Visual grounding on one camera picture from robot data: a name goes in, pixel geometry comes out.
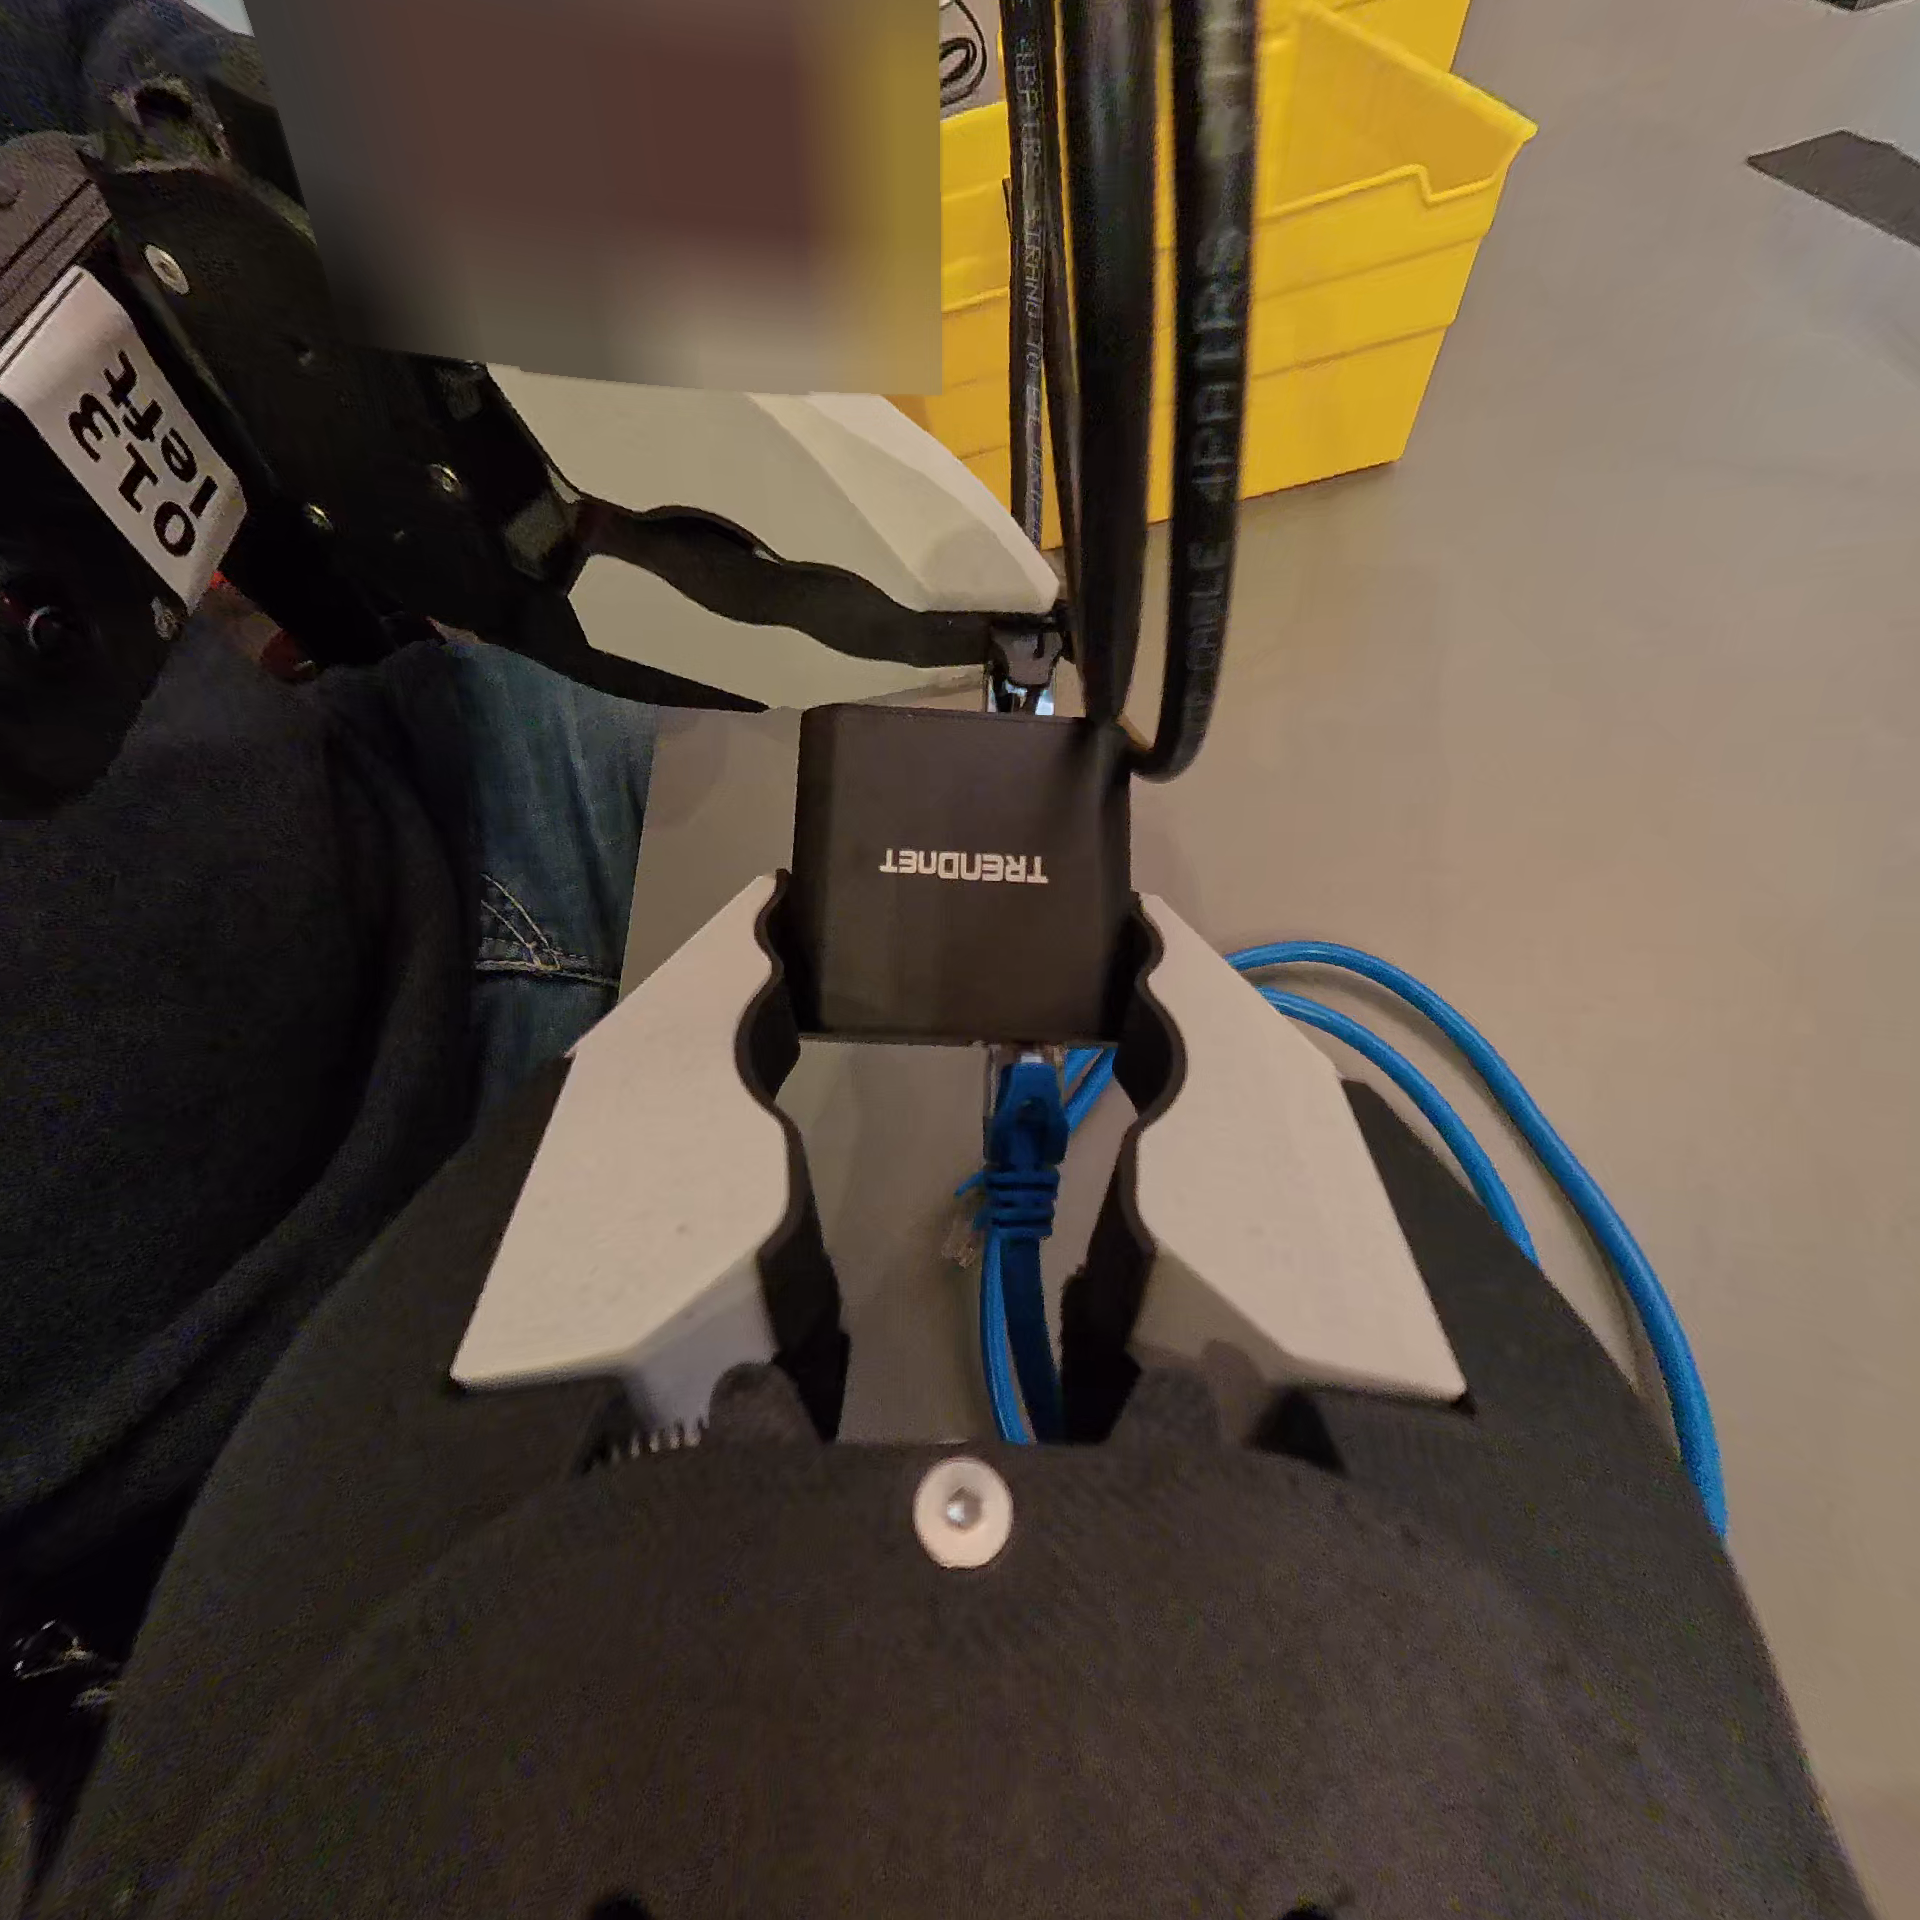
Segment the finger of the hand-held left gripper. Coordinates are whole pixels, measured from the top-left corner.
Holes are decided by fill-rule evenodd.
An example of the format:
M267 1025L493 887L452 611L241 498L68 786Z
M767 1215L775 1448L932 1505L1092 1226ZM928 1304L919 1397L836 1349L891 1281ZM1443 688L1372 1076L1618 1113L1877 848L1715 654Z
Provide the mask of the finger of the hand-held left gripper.
M486 639L493 646L510 650L521 660L532 660L565 675L575 686L588 686L590 691L606 691L650 708L713 708L745 715L767 713L767 705L752 696L727 691L701 681L685 681L678 673L598 650L596 644L588 644L586 627L572 611L572 600L559 591L532 591L513 600L506 613L493 624L464 627L457 621L439 621L439 629L449 639Z
M1057 627L1063 579L989 486L878 394L647 388L493 367L596 535L567 605L647 669L978 669Z

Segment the person's blue jeans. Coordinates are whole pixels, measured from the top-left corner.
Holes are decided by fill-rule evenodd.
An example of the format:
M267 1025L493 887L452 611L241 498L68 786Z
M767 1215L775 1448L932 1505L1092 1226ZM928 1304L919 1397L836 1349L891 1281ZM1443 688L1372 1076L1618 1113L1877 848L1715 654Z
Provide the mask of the person's blue jeans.
M565 1057L621 993L661 713L449 637L477 856L477 1103Z

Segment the yellow plastic bin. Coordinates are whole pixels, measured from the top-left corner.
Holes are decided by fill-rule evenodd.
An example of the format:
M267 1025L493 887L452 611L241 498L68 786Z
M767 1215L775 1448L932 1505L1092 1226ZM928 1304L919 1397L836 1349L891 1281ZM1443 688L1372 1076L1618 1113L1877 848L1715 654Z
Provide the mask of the yellow plastic bin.
M1242 498L1388 468L1535 124L1322 2L1261 8L1256 232ZM896 408L1012 504L1008 129L942 129L944 388Z
M1471 0L1408 0L1408 2L1322 2L1330 13L1359 26L1438 72L1454 72L1465 34Z

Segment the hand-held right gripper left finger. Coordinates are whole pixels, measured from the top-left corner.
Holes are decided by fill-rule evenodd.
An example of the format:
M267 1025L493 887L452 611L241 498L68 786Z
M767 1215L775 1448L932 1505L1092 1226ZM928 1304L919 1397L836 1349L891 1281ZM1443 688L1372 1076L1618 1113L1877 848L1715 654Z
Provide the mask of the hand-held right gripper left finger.
M842 1389L842 1291L780 1092L801 1023L762 874L588 1032L452 1378L715 1389L780 1363Z

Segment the black flat patch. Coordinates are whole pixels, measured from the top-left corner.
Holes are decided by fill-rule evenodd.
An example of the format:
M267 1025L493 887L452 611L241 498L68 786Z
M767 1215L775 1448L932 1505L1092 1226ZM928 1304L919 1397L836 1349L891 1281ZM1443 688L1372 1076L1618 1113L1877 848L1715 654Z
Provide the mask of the black flat patch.
M1748 166L1858 226L1916 248L1916 156L1858 131L1821 131L1748 156Z

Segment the black ethernet coupler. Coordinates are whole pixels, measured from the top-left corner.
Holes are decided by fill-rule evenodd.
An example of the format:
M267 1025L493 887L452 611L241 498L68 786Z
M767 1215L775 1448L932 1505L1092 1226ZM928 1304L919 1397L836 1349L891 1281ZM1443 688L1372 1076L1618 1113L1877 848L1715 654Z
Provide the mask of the black ethernet coupler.
M1116 1042L1129 737L1057 715L833 705L801 723L779 952L809 1038Z

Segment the person's dark sweater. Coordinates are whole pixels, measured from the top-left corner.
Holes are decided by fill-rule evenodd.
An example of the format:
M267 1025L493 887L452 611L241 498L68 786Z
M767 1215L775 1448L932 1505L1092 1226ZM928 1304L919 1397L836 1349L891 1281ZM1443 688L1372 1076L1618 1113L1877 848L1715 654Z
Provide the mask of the person's dark sweater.
M7 1917L214 1461L475 1118L464 665L183 637L102 781L4 822Z

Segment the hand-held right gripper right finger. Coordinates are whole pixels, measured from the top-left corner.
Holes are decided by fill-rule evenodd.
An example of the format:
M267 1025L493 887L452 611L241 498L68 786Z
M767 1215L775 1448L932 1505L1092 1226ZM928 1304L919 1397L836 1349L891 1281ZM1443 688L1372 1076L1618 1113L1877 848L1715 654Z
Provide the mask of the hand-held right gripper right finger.
M1125 1403L1164 1367L1216 1403L1465 1400L1334 1060L1156 895L1137 895L1116 968L1137 1118L1063 1292L1065 1400Z

